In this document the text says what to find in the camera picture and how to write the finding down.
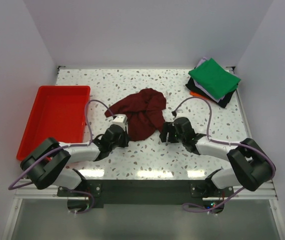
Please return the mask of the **dark red t shirt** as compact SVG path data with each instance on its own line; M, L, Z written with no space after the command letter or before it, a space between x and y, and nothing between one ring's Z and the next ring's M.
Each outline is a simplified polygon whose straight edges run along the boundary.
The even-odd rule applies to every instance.
M124 114L128 119L128 135L131 141L143 141L154 134L163 131L165 119L163 110L166 109L166 98L163 93L152 88L146 88L138 93L121 99L104 115Z

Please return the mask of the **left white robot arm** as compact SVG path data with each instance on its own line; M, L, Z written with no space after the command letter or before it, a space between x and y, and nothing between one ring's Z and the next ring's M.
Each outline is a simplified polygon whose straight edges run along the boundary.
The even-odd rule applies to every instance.
M127 125L113 123L92 143L64 143L49 137L20 163L20 168L39 190L51 185L74 190L85 177L76 169L66 168L68 164L97 162L107 158L115 148L128 145Z

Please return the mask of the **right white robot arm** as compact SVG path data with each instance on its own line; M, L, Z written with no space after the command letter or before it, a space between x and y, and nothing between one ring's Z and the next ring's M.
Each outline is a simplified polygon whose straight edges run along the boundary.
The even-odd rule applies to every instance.
M223 142L197 133L186 117L165 122L160 133L163 143L181 143L187 152L228 161L231 168L217 169L205 179L204 191L242 186L251 192L271 180L276 173L274 163L251 138L241 142Z

